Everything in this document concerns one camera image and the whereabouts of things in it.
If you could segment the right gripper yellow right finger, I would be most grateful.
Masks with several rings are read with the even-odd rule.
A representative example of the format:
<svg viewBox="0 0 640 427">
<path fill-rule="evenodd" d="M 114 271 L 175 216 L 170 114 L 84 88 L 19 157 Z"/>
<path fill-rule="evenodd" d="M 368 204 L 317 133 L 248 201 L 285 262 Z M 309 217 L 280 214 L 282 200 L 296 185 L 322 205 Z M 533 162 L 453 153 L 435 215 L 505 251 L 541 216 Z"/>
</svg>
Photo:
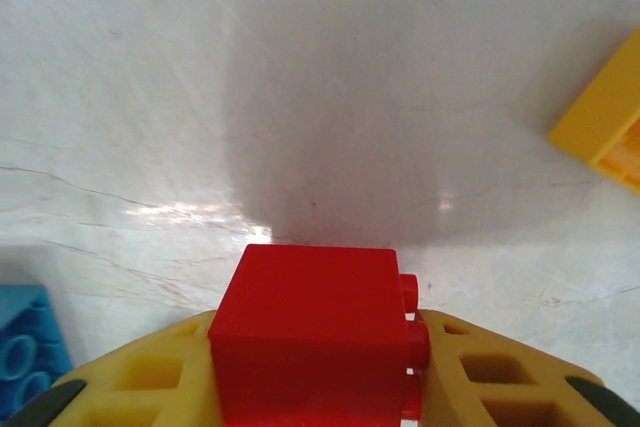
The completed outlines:
<svg viewBox="0 0 640 427">
<path fill-rule="evenodd" d="M 640 427 L 640 411 L 573 363 L 434 310 L 419 427 Z"/>
</svg>

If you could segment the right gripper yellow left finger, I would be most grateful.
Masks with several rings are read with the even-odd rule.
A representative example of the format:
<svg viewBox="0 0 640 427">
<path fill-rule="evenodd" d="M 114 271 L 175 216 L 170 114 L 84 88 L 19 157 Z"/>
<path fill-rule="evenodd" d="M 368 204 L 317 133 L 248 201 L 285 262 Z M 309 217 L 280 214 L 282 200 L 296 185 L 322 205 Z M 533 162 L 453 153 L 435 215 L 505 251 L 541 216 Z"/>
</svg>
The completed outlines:
<svg viewBox="0 0 640 427">
<path fill-rule="evenodd" d="M 46 427 L 223 427 L 206 311 L 63 375 L 70 402 Z"/>
</svg>

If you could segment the long blue lego brick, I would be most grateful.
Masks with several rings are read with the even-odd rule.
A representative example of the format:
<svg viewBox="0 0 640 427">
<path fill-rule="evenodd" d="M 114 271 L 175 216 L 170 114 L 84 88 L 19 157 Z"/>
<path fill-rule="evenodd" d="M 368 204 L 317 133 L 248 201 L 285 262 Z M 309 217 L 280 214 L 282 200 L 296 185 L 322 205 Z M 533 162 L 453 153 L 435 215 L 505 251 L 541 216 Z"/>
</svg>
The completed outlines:
<svg viewBox="0 0 640 427">
<path fill-rule="evenodd" d="M 0 420 L 71 370 L 47 290 L 0 284 Z"/>
</svg>

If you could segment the red lego brick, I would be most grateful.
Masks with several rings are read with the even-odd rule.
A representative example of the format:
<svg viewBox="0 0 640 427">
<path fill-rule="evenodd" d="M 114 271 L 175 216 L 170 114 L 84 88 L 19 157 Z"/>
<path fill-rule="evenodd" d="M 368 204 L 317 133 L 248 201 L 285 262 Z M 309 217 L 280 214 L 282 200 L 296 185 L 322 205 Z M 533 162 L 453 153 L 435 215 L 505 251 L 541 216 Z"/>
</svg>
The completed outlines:
<svg viewBox="0 0 640 427">
<path fill-rule="evenodd" d="M 429 331 L 390 249 L 250 245 L 208 331 L 224 427 L 400 427 Z"/>
</svg>

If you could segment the yellow lego brick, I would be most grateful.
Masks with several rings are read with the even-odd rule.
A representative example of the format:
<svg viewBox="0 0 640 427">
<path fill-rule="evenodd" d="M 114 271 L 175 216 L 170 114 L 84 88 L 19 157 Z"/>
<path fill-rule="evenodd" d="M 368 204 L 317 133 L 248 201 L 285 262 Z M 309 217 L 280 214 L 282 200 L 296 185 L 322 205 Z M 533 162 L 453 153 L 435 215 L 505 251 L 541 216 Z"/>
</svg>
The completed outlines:
<svg viewBox="0 0 640 427">
<path fill-rule="evenodd" d="M 582 91 L 548 141 L 640 194 L 640 28 Z"/>
</svg>

